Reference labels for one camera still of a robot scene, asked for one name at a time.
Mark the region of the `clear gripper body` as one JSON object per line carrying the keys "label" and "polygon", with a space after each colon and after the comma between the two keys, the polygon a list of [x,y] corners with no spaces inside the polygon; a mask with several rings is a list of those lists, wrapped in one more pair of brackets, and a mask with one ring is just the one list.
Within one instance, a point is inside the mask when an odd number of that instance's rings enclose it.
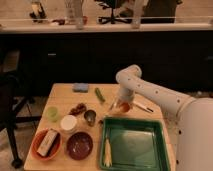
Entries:
{"label": "clear gripper body", "polygon": [[120,109],[119,109],[119,106],[122,103],[128,103],[131,106],[131,108],[132,108],[132,101],[133,101],[133,97],[132,96],[121,96],[121,95],[119,95],[119,96],[117,96],[115,98],[115,101],[112,104],[110,112],[111,113],[121,113]]}

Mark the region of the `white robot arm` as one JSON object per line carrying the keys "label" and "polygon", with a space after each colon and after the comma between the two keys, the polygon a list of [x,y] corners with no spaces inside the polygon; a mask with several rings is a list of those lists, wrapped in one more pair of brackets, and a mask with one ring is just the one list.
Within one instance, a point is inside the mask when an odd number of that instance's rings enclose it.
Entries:
{"label": "white robot arm", "polygon": [[179,119],[176,171],[213,171],[213,99],[195,98],[141,78],[138,65],[116,73],[118,103],[144,96]]}

